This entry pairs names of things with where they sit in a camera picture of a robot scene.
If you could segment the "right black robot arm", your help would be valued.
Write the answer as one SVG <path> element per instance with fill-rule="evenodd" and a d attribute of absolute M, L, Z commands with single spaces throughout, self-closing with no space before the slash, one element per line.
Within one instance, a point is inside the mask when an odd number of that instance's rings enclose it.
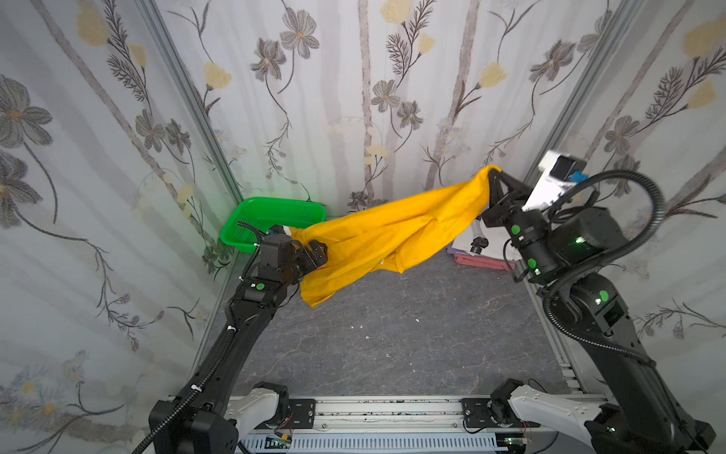
<path fill-rule="evenodd" d="M 538 286 L 546 319 L 587 353 L 614 396 L 591 410 L 574 401 L 535 393 L 511 380 L 505 398 L 493 401 L 502 421 L 532 421 L 582 441 L 597 453 L 709 453 L 716 433 L 692 417 L 671 393 L 637 335 L 629 308 L 602 269 L 643 246 L 665 219 L 661 189 L 633 170 L 608 170 L 574 181 L 577 162 L 546 177 L 556 192 L 543 207 L 529 204 L 537 190 L 493 169 L 490 202 L 481 219 L 507 230 L 524 261 L 522 277 Z M 650 219 L 625 238 L 596 198 L 572 207 L 572 199 L 603 181 L 625 180 L 650 199 Z"/>

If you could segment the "yellow t shirt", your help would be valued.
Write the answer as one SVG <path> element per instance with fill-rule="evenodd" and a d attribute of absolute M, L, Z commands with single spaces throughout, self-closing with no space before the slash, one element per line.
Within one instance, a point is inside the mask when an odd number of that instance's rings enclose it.
<path fill-rule="evenodd" d="M 316 240 L 327 246 L 326 265 L 302 280 L 302 300 L 315 308 L 371 272 L 402 274 L 425 262 L 485 210 L 489 177 L 499 170 L 486 166 L 468 182 L 293 228 L 292 237 L 302 244 Z"/>

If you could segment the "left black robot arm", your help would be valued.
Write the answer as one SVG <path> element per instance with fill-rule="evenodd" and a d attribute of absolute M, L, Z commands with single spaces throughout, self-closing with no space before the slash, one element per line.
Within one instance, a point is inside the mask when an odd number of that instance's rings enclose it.
<path fill-rule="evenodd" d="M 276 226 L 268 234 L 246 224 L 254 252 L 224 308 L 226 327 L 177 395 L 158 401 L 149 414 L 150 433 L 135 448 L 143 453 L 233 453 L 249 431 L 287 418 L 287 389 L 255 388 L 228 408 L 236 380 L 263 331 L 308 274 L 328 261 L 325 244 L 302 243 Z"/>

